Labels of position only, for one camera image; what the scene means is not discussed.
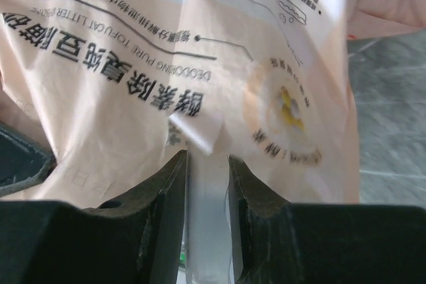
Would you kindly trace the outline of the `pink cat litter bag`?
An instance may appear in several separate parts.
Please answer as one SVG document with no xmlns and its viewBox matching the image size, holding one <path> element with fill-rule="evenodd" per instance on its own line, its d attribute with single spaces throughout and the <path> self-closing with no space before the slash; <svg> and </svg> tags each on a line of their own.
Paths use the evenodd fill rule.
<svg viewBox="0 0 426 284">
<path fill-rule="evenodd" d="M 425 0 L 1 0 L 1 119 L 57 162 L 1 199 L 94 207 L 193 145 L 356 203 L 347 42 L 424 28 Z"/>
</svg>

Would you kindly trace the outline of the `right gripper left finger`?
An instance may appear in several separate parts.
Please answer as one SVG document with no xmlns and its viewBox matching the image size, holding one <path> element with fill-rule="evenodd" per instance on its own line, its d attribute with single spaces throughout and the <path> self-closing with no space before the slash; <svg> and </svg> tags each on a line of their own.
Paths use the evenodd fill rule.
<svg viewBox="0 0 426 284">
<path fill-rule="evenodd" d="M 175 283 L 187 153 L 97 208 L 1 203 L 2 283 Z"/>
</svg>

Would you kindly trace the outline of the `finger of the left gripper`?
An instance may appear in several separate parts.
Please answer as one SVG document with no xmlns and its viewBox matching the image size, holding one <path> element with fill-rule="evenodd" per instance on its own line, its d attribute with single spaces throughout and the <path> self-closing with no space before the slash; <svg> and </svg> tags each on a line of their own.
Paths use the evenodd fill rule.
<svg viewBox="0 0 426 284">
<path fill-rule="evenodd" d="M 1 196 L 42 184 L 56 167 L 51 151 L 1 123 Z"/>
</svg>

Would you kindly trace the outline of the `clear plastic scoop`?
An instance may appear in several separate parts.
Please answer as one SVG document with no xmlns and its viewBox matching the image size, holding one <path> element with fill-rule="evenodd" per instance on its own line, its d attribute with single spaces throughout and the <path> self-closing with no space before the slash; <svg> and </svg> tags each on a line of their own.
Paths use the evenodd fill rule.
<svg viewBox="0 0 426 284">
<path fill-rule="evenodd" d="M 214 153 L 221 114 L 169 117 L 187 141 L 184 255 L 187 283 L 231 283 L 228 162 Z"/>
</svg>

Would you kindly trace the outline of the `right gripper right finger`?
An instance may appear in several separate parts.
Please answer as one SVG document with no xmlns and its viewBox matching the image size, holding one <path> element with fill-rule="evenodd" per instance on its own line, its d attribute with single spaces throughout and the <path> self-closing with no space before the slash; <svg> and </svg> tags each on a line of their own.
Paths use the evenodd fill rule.
<svg viewBox="0 0 426 284">
<path fill-rule="evenodd" d="M 425 210 L 295 204 L 229 157 L 237 283 L 424 283 Z"/>
</svg>

